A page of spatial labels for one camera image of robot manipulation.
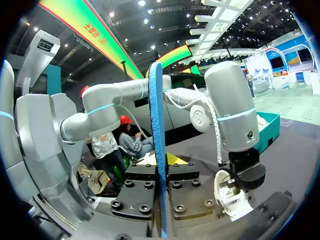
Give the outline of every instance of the blue abrasive belt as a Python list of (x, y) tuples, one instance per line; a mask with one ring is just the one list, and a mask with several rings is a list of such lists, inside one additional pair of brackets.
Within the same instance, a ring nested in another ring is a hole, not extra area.
[(167, 238), (165, 118), (163, 69), (160, 62), (154, 62), (150, 67), (148, 91), (151, 129), (159, 177), (158, 194), (161, 210), (161, 237)]

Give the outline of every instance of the shoe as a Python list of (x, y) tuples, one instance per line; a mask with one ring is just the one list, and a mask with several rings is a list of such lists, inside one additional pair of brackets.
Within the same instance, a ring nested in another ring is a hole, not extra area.
[(230, 174), (225, 170), (219, 170), (216, 173), (214, 177), (214, 198), (233, 222), (253, 211), (253, 208), (250, 206), (247, 195), (242, 189), (239, 194), (235, 194), (236, 187), (220, 187), (221, 183), (230, 179)]

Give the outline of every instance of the jeans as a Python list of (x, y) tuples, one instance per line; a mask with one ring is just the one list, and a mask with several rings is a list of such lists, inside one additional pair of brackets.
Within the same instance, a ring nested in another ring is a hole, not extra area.
[(114, 167), (124, 176), (126, 172), (126, 166), (121, 156), (120, 150), (114, 150), (113, 152), (105, 155), (101, 159), (97, 159), (101, 170), (105, 171), (109, 178), (113, 181), (114, 185), (118, 185), (119, 181), (116, 179)]
[(255, 97), (255, 94), (254, 94), (254, 84), (252, 83), (252, 81), (248, 81), (248, 84), (249, 84), (251, 96), (254, 98), (254, 97)]
[(142, 149), (140, 150), (140, 152), (136, 153), (136, 158), (137, 159), (141, 159), (143, 158), (146, 153), (150, 153), (152, 150), (155, 149), (154, 146), (154, 138), (152, 136), (148, 137), (147, 139), (142, 141)]

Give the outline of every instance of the person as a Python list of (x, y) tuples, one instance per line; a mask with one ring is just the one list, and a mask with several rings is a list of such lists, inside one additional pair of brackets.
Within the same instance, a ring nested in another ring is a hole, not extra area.
[(117, 179), (114, 168), (116, 167), (124, 176), (126, 166), (114, 135), (112, 132), (108, 132), (100, 136), (92, 137), (89, 142), (91, 142), (93, 153), (101, 170), (106, 172), (112, 179), (113, 185), (119, 189), (123, 182)]
[(132, 120), (128, 116), (122, 115), (120, 117), (120, 126), (116, 130), (119, 136), (119, 145), (126, 149), (132, 157), (141, 159), (146, 155), (146, 153), (149, 153), (155, 149), (154, 139), (151, 136), (141, 141), (141, 132), (136, 133), (134, 138), (129, 136), (128, 133), (131, 128), (131, 123)]
[(249, 74), (248, 68), (246, 68), (244, 70), (244, 72), (245, 72), (245, 78), (248, 81), (248, 85), (249, 85), (249, 88), (250, 88), (251, 96), (252, 96), (253, 99), (255, 99), (256, 97), (255, 97), (255, 94), (254, 94), (254, 84), (252, 82), (252, 76)]

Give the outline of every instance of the hard hat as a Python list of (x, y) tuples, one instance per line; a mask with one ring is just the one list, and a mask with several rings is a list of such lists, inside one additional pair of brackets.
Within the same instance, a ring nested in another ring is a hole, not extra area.
[(80, 95), (79, 95), (79, 98), (82, 97), (82, 94), (84, 93), (85, 90), (87, 90), (88, 88), (90, 88), (88, 85), (87, 86), (84, 86), (81, 91), (80, 91)]
[(120, 125), (124, 125), (124, 124), (131, 124), (132, 123), (132, 120), (128, 117), (128, 116), (126, 116), (126, 115), (122, 115), (121, 117), (120, 117)]

